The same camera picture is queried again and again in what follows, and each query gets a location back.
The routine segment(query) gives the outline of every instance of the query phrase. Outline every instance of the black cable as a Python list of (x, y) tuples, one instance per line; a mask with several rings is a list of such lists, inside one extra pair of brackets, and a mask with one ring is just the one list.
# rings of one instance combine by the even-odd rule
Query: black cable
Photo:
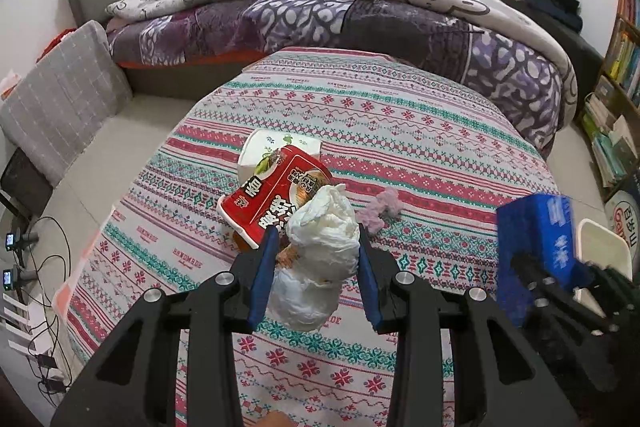
[(33, 227), (35, 227), (40, 221), (42, 221), (43, 219), (50, 219), (52, 220), (60, 229), (60, 232), (62, 232), (62, 235), (65, 237), (65, 243), (66, 243), (66, 253), (68, 255), (68, 259), (69, 259), (69, 274), (66, 274), (66, 269), (65, 269), (65, 280), (67, 277), (71, 277), (71, 247), (69, 246), (69, 240), (68, 238), (66, 238), (66, 233), (65, 233), (65, 229), (62, 228), (62, 225), (60, 225), (60, 223), (58, 222), (58, 220), (55, 217), (51, 217), (51, 216), (42, 216), (39, 217), (38, 219), (36, 219), (36, 221), (33, 223), (33, 225), (31, 225), (30, 230), (33, 230)]
[[(71, 276), (71, 247), (69, 246), (69, 241), (68, 238), (66, 237), (66, 233), (65, 230), (62, 228), (62, 225), (60, 225), (60, 223), (58, 222), (57, 219), (55, 219), (54, 217), (51, 216), (42, 216), (39, 219), (37, 219), (33, 225), (31, 226), (31, 230), (33, 230), (33, 227), (36, 225), (37, 222), (42, 221), (43, 219), (50, 219), (52, 220), (60, 229), (60, 231), (62, 232), (62, 235), (65, 238), (65, 243), (66, 243), (66, 254), (67, 254), (67, 258), (68, 258), (68, 274), (67, 274), (67, 264), (66, 264), (66, 260), (63, 256), (59, 255), (59, 254), (52, 254), (47, 256), (46, 258), (44, 258), (44, 260), (42, 261), (42, 263), (40, 263), (40, 266), (36, 268), (36, 261), (35, 261), (35, 257), (33, 255), (33, 248), (31, 246), (31, 243), (28, 244), (29, 247), (29, 254), (31, 255), (31, 262), (33, 263), (33, 267), (35, 269), (36, 272), (36, 279), (38, 280), (38, 283), (40, 284), (40, 288), (42, 289), (42, 295), (43, 295), (43, 300), (42, 302), (36, 300), (33, 298), (33, 296), (30, 295), (30, 293), (28, 293), (27, 291), (23, 290), (25, 293), (27, 293), (27, 295), (31, 298), (31, 300), (33, 300), (34, 302), (36, 302), (37, 304), (43, 306), (43, 308), (52, 308), (52, 301), (49, 298), (49, 296), (47, 295), (44, 285), (42, 284), (42, 280), (40, 279), (40, 270), (42, 269), (42, 267), (44, 266), (44, 264), (49, 260), (49, 259), (55, 259), (55, 258), (60, 258), (62, 259), (62, 263), (63, 263), (63, 279), (66, 280), (67, 277)], [(44, 299), (47, 299), (47, 301), (49, 302), (49, 304), (45, 304)], [(51, 349), (51, 353), (53, 356), (55, 356), (55, 350), (56, 347), (58, 347), (58, 342), (60, 340), (60, 319), (58, 318), (57, 315), (54, 316), (53, 318), (53, 322), (51, 324), (49, 324), (49, 321), (47, 320), (47, 318), (45, 317), (44, 322), (40, 323), (39, 325), (37, 325), (34, 328), (39, 328), (41, 325), (43, 324), (47, 324), (47, 328), (42, 330), (40, 333), (38, 333), (35, 337), (33, 337), (31, 339), (31, 341), (29, 342), (29, 344), (27, 345), (27, 351), (30, 355), (34, 355), (33, 353), (31, 353), (31, 344), (40, 336), (42, 335), (45, 331), (50, 331), (50, 333), (52, 334), (52, 336), (54, 337), (54, 342), (53, 342), (53, 348)], [(73, 375), (71, 374), (71, 365), (69, 364), (69, 361), (66, 358), (66, 355), (64, 353), (64, 351), (62, 350), (62, 348), (60, 349), (60, 353), (62, 354), (63, 360), (65, 362), (66, 365), (66, 370), (68, 370), (68, 375), (69, 375), (69, 384), (65, 386), (66, 389), (68, 389), (69, 387), (71, 387), (71, 385), (73, 384)], [(27, 361), (29, 363), (29, 368), (31, 369), (31, 372), (33, 373), (33, 376), (35, 378), (38, 378), (38, 375), (36, 374), (36, 372), (33, 370), (33, 365), (31, 365), (31, 359), (29, 356), (27, 356)], [(38, 371), (40, 373), (40, 379), (37, 383), (38, 386), (38, 391), (40, 392), (40, 394), (42, 395), (43, 399), (46, 400), (47, 403), (49, 403), (52, 407), (57, 408), (58, 406), (55, 404), (55, 402), (52, 399), (52, 395), (57, 394), (57, 393), (52, 393), (49, 389), (47, 389), (45, 387), (45, 389), (43, 390), (41, 388), (41, 384), (43, 384), (44, 386), (46, 386), (46, 382), (47, 380), (49, 380), (49, 371), (50, 371), (50, 367), (47, 367), (47, 372), (46, 375), (43, 372), (43, 368), (42, 368), (42, 364), (40, 362), (40, 360), (38, 359), (38, 357), (36, 356), (36, 361), (38, 363)]]
[(40, 270), (42, 270), (42, 266), (49, 260), (49, 259), (53, 259), (55, 257), (58, 257), (60, 259), (62, 259), (62, 263), (65, 265), (65, 273), (66, 273), (66, 260), (64, 257), (62, 257), (59, 253), (52, 253), (51, 255), (48, 255), (45, 257), (44, 261), (42, 261), (42, 263), (40, 263), (40, 267), (36, 270), (36, 272), (39, 272)]

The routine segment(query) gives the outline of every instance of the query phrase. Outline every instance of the blue gripper pad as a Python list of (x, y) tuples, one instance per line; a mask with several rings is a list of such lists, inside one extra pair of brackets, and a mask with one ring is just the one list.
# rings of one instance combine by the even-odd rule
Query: blue gripper pad
[(571, 203), (565, 196), (533, 194), (499, 207), (496, 214), (497, 301), (511, 322), (520, 327), (533, 298), (511, 268), (511, 259), (518, 253), (533, 254), (564, 289), (571, 291), (576, 263)]
[(362, 243), (360, 244), (360, 256), (358, 258), (358, 287), (360, 288), (364, 314), (373, 329), (377, 331), (382, 322), (380, 303), (378, 302), (378, 285), (373, 275), (369, 256)]
[(247, 318), (249, 325), (256, 328), (264, 318), (267, 309), (271, 284), (273, 283), (273, 271), (276, 266), (276, 255), (280, 251), (280, 236), (276, 227), (268, 227), (257, 255), (262, 252), (262, 258), (255, 274), (254, 283), (251, 286), (250, 311)]

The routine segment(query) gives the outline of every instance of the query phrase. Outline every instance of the purple patterned blanket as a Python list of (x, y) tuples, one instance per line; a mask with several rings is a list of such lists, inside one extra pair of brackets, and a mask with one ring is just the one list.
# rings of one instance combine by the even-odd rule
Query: purple patterned blanket
[(131, 23), (109, 33), (119, 64), (171, 66), (286, 46), (397, 57), (495, 103), (546, 156), (564, 117), (558, 68), (532, 48), (468, 21), (386, 0), (231, 0)]

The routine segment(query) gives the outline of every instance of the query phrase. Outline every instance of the book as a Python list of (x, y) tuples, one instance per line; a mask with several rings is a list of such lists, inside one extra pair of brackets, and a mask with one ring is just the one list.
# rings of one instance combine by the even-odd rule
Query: book
[(628, 21), (632, 24), (636, 18), (636, 0), (629, 0), (629, 17)]
[(608, 106), (616, 94), (616, 88), (613, 87), (609, 79), (602, 74), (593, 92), (605, 106)]
[(617, 60), (613, 63), (613, 68), (611, 70), (611, 78), (613, 78), (617, 83), (620, 83), (618, 80), (620, 77), (620, 71), (625, 67), (627, 54), (629, 53), (630, 46), (632, 45), (631, 40), (626, 33), (624, 33), (622, 41), (623, 43), (620, 46), (620, 53)]
[(629, 75), (631, 81), (629, 82), (629, 87), (626, 90), (626, 95), (629, 98), (633, 98), (633, 95), (636, 93), (636, 89), (638, 89), (638, 81), (640, 80), (640, 48), (636, 48), (636, 50), (638, 50), (638, 56), (636, 57), (634, 70)]
[(614, 183), (619, 182), (626, 176), (626, 171), (620, 159), (613, 152), (613, 144), (611, 143), (610, 138), (604, 134), (598, 134), (593, 142), (597, 142), (602, 148), (602, 152), (604, 153), (605, 161), (607, 163), (607, 169), (610, 169), (612, 172)]
[(633, 95), (633, 93), (636, 91), (636, 86), (634, 86), (633, 89), (631, 89), (631, 84), (634, 81), (634, 76), (638, 68), (638, 60), (640, 60), (640, 48), (638, 48), (638, 46), (634, 46), (634, 50), (631, 55), (631, 60), (629, 61), (629, 65), (626, 68), (626, 71), (624, 73), (624, 78), (621, 83), (622, 89), (625, 90), (627, 96), (629, 96), (630, 94)]
[(609, 139), (611, 140), (614, 154), (620, 160), (625, 171), (631, 174), (636, 169), (638, 151), (624, 116), (620, 116), (613, 124)]
[(611, 166), (607, 162), (607, 157), (605, 156), (604, 150), (602, 149), (602, 144), (597, 140), (598, 136), (603, 136), (602, 134), (598, 134), (596, 138), (591, 142), (591, 150), (593, 151), (593, 157), (596, 158), (596, 165), (598, 166), (598, 171), (600, 172), (600, 177), (602, 178), (602, 186), (603, 187), (612, 187), (616, 183), (616, 179), (613, 175), (613, 171)]
[(620, 46), (622, 45), (622, 25), (622, 19), (618, 18), (616, 20), (616, 25), (613, 28), (613, 34), (611, 35), (611, 40), (609, 42), (609, 49), (607, 50), (607, 55), (605, 57), (603, 69), (604, 71), (607, 71), (607, 74), (609, 75), (613, 68), (613, 63), (616, 61), (620, 52)]
[(640, 82), (638, 82), (638, 85), (636, 86), (636, 92), (631, 97), (631, 102), (633, 102), (633, 104), (636, 107), (638, 107), (638, 105), (640, 105)]
[(581, 123), (582, 123), (582, 128), (584, 129), (585, 133), (587, 133), (587, 136), (589, 137), (589, 140), (593, 141), (593, 139), (595, 139), (596, 135), (598, 134), (598, 127), (593, 122), (593, 118), (591, 118), (588, 112), (585, 111), (582, 114)]
[(628, 37), (626, 36), (626, 34), (623, 34), (622, 38), (620, 39), (620, 44), (617, 47), (618, 52), (617, 52), (616, 58), (613, 61), (611, 65), (611, 69), (609, 71), (609, 76), (614, 80), (618, 76), (618, 70), (620, 69), (620, 61), (622, 60), (622, 57), (625, 54), (627, 42), (628, 42)]
[(597, 96), (587, 95), (584, 102), (584, 110), (591, 117), (597, 128), (604, 133), (608, 134), (613, 128), (613, 124), (616, 123), (616, 118)]

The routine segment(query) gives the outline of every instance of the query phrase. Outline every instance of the crumpled white plastic bag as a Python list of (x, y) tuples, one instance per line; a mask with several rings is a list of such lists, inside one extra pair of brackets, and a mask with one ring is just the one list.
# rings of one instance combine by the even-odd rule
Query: crumpled white plastic bag
[(341, 286), (314, 281), (293, 268), (276, 268), (268, 303), (271, 317), (292, 330), (317, 330), (338, 308)]
[(345, 187), (321, 187), (287, 223), (298, 257), (276, 268), (268, 311), (293, 330), (321, 328), (338, 307), (342, 282), (356, 273), (360, 228)]
[(321, 187), (287, 223), (287, 236), (298, 250), (297, 264), (312, 279), (337, 282), (356, 273), (360, 228), (343, 194), (345, 187)]

